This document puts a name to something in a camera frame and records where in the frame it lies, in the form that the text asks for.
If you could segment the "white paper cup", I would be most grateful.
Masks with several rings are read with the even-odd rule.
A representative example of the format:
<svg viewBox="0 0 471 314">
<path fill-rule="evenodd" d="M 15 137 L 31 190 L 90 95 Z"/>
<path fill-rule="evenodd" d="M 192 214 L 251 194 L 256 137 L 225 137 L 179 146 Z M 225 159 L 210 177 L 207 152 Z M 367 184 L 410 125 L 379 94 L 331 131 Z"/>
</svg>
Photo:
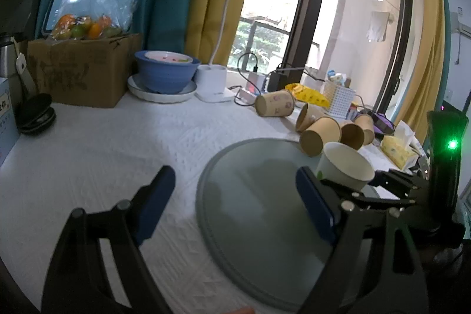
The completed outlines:
<svg viewBox="0 0 471 314">
<path fill-rule="evenodd" d="M 314 174 L 319 180 L 336 182 L 355 191 L 361 191 L 375 176 L 374 168 L 366 158 L 355 149 L 337 142 L 324 145 Z"/>
</svg>

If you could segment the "brown paper cup open mouth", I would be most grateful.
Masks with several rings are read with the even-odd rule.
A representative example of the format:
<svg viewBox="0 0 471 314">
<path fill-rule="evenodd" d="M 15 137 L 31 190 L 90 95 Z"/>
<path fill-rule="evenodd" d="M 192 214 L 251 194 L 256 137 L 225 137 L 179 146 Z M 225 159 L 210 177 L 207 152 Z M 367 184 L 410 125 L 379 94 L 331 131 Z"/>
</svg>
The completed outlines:
<svg viewBox="0 0 471 314">
<path fill-rule="evenodd" d="M 351 121 L 342 123 L 340 143 L 357 151 L 363 146 L 364 140 L 364 130 L 358 124 Z"/>
</svg>

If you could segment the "brown paper cup front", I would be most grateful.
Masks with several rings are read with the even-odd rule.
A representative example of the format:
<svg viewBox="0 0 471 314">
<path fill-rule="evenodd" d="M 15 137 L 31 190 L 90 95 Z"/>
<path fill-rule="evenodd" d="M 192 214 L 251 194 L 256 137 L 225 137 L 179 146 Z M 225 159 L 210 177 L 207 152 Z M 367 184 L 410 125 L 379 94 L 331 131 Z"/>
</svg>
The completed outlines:
<svg viewBox="0 0 471 314">
<path fill-rule="evenodd" d="M 341 134 L 339 123 L 329 116 L 323 116 L 300 135 L 299 145 L 306 155 L 314 157 L 323 151 L 326 143 L 339 142 Z"/>
</svg>

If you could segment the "brown paper cup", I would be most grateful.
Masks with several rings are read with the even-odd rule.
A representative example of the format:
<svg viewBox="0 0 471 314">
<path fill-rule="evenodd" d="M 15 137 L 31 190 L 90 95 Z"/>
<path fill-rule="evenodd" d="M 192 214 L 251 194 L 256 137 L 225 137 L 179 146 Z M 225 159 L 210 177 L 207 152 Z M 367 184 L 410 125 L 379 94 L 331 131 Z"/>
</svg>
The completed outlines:
<svg viewBox="0 0 471 314">
<path fill-rule="evenodd" d="M 322 108 L 315 104 L 305 104 L 300 113 L 295 124 L 295 130 L 297 132 L 304 132 L 308 129 L 315 121 L 319 118 L 325 116 L 325 112 Z"/>
<path fill-rule="evenodd" d="M 323 151 L 326 143 L 339 142 L 341 134 L 339 123 L 329 116 L 323 116 L 300 135 L 299 145 L 306 155 L 314 157 Z"/>
<path fill-rule="evenodd" d="M 355 119 L 354 123 L 357 124 L 363 130 L 364 142 L 363 145 L 367 146 L 374 141 L 374 122 L 370 115 L 359 114 Z"/>
<path fill-rule="evenodd" d="M 285 117 L 293 113 L 295 99 L 289 91 L 282 89 L 257 96 L 255 108 L 261 117 Z"/>
</svg>

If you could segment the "brown paper cup far right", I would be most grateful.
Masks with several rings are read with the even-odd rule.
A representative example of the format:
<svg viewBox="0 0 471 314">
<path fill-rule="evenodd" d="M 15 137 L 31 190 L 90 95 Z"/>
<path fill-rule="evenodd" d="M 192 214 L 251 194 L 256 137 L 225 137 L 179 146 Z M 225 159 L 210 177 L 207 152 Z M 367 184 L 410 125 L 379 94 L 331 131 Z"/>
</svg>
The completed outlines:
<svg viewBox="0 0 471 314">
<path fill-rule="evenodd" d="M 363 145 L 367 146 L 374 141 L 374 122 L 370 115 L 359 114 L 355 119 L 354 123 L 357 124 L 363 130 L 364 142 Z"/>
</svg>

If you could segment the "brown paper cup middle back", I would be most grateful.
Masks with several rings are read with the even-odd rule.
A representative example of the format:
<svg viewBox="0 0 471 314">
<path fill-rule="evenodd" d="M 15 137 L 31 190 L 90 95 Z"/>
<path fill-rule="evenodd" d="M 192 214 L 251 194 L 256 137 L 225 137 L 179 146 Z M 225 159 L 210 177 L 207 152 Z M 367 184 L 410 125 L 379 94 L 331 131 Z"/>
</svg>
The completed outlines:
<svg viewBox="0 0 471 314">
<path fill-rule="evenodd" d="M 295 130 L 297 132 L 304 132 L 308 129 L 315 121 L 319 118 L 325 116 L 325 112 L 322 108 L 315 104 L 305 104 L 300 113 L 295 124 Z"/>
</svg>

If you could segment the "brown paper cup far left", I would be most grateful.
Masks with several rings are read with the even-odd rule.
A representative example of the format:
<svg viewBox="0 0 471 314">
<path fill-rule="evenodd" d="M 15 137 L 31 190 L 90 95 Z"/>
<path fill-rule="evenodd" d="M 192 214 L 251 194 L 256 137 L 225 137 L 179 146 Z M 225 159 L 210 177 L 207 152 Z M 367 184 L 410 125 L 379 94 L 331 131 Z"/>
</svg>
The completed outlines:
<svg viewBox="0 0 471 314">
<path fill-rule="evenodd" d="M 282 89 L 257 96 L 255 108 L 261 117 L 285 117 L 293 113 L 295 99 L 289 91 Z"/>
</svg>

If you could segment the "yellow tissue pack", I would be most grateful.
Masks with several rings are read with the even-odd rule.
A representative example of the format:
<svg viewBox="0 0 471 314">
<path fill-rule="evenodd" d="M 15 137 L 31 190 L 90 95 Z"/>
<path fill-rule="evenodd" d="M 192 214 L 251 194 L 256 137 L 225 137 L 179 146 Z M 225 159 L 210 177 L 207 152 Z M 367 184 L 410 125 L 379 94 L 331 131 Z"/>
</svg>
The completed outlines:
<svg viewBox="0 0 471 314">
<path fill-rule="evenodd" d="M 381 151 L 400 170 L 413 167 L 419 155 L 410 144 L 415 138 L 415 132 L 404 121 L 400 121 L 393 135 L 385 135 L 380 143 Z"/>
</svg>

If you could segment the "purple bag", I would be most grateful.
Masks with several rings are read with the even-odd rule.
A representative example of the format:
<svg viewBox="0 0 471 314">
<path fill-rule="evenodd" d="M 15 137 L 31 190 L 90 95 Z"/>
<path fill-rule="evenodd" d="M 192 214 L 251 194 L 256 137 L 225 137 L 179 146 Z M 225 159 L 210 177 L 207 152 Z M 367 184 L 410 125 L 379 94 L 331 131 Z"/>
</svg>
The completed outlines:
<svg viewBox="0 0 471 314">
<path fill-rule="evenodd" d="M 384 114 L 371 110 L 368 110 L 366 113 L 372 118 L 374 125 L 374 133 L 376 135 L 394 134 L 395 126 Z"/>
</svg>

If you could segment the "grey round tray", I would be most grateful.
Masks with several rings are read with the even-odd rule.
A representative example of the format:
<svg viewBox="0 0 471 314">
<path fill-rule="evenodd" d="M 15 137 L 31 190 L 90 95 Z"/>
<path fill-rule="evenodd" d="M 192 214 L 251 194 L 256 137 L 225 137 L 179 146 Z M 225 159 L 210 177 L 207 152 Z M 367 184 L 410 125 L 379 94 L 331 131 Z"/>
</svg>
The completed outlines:
<svg viewBox="0 0 471 314">
<path fill-rule="evenodd" d="M 217 153 L 198 181 L 195 211 L 212 259 L 252 298 L 297 312 L 331 252 L 298 195 L 298 168 L 315 169 L 288 139 L 249 139 Z"/>
</svg>

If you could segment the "white perforated plastic basket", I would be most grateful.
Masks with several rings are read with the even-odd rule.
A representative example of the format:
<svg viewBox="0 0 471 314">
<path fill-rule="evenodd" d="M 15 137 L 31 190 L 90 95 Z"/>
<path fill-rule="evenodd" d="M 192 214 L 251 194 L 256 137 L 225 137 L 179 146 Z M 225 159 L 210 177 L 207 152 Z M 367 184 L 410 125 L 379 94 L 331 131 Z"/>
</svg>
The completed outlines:
<svg viewBox="0 0 471 314">
<path fill-rule="evenodd" d="M 356 92 L 350 87 L 351 79 L 346 74 L 330 70 L 323 83 L 322 94 L 329 102 L 326 112 L 330 116 L 345 119 Z"/>
</svg>

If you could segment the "yellow snack package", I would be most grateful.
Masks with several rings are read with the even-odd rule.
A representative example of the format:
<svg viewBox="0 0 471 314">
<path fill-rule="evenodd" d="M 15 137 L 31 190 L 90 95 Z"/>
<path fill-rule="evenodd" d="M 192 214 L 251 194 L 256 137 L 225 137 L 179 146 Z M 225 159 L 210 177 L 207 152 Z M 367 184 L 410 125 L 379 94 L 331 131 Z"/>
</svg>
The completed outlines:
<svg viewBox="0 0 471 314">
<path fill-rule="evenodd" d="M 298 101 L 318 105 L 323 108 L 330 107 L 329 100 L 321 92 L 311 89 L 301 83 L 287 84 L 285 89 Z"/>
</svg>

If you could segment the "black power adapter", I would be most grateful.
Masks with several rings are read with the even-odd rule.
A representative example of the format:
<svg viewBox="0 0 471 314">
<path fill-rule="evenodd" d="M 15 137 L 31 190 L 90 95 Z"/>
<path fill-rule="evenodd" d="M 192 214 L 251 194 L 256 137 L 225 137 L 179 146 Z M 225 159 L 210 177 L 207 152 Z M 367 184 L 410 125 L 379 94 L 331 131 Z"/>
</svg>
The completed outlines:
<svg viewBox="0 0 471 314">
<path fill-rule="evenodd" d="M 288 84 L 299 83 L 304 68 L 281 68 L 270 73 L 267 78 L 267 91 L 275 92 L 284 89 Z"/>
</svg>

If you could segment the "white charger plug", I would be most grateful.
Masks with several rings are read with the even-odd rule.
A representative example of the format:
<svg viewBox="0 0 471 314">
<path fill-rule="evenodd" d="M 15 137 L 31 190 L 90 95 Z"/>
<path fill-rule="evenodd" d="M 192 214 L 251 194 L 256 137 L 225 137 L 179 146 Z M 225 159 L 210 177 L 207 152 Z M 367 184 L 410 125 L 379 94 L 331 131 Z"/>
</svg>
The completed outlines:
<svg viewBox="0 0 471 314">
<path fill-rule="evenodd" d="M 256 65 L 252 71 L 248 72 L 246 89 L 252 94 L 258 96 L 263 91 L 264 81 L 265 75 L 259 72 L 258 66 Z"/>
</svg>

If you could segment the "black round lid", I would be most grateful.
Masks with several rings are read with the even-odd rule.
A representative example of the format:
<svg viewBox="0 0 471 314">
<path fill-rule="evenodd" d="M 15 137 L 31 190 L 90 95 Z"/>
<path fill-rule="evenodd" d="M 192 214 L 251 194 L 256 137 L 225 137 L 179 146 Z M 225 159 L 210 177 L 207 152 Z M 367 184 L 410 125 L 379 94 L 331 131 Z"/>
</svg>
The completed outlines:
<svg viewBox="0 0 471 314">
<path fill-rule="evenodd" d="M 39 135 L 51 127 L 56 119 L 52 101 L 50 94 L 38 93 L 17 104 L 14 117 L 18 131 L 24 135 Z"/>
</svg>

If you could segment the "cardboard box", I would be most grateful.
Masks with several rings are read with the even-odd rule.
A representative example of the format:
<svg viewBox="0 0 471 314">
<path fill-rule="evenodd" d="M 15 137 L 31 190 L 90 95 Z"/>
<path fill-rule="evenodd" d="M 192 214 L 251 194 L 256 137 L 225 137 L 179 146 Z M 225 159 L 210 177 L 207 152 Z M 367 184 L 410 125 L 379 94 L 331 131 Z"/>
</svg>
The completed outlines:
<svg viewBox="0 0 471 314">
<path fill-rule="evenodd" d="M 114 108 L 127 88 L 140 34 L 95 41 L 28 43 L 27 64 L 37 89 L 55 103 Z"/>
</svg>

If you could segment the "blue bowl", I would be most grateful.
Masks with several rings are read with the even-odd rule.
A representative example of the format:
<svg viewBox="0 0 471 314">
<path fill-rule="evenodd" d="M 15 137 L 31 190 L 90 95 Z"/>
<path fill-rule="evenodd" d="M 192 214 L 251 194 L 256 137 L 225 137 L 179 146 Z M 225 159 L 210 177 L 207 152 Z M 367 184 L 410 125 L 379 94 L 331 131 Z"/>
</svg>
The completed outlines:
<svg viewBox="0 0 471 314">
<path fill-rule="evenodd" d="M 160 94 L 183 91 L 200 65 L 196 58 L 169 51 L 142 50 L 135 58 L 143 85 Z"/>
</svg>

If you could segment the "yellow curtain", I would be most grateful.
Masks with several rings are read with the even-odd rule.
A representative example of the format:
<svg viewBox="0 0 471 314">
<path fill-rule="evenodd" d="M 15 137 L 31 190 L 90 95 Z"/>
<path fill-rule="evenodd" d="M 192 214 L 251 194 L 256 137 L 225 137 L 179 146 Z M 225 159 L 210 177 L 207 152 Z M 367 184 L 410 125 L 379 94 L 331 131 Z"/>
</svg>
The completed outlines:
<svg viewBox="0 0 471 314">
<path fill-rule="evenodd" d="M 226 65 L 239 25 L 244 0 L 229 0 L 222 41 L 214 63 Z M 224 0 L 191 0 L 184 52 L 203 64 L 209 62 L 217 41 Z"/>
</svg>

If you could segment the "bag of fruit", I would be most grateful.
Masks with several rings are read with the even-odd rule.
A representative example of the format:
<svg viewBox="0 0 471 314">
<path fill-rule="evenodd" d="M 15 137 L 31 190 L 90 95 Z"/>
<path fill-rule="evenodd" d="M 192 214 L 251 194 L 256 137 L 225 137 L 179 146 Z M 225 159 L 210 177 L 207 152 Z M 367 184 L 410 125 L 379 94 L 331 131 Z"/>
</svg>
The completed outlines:
<svg viewBox="0 0 471 314">
<path fill-rule="evenodd" d="M 51 0 L 42 35 L 53 41 L 96 40 L 126 34 L 138 0 Z"/>
</svg>

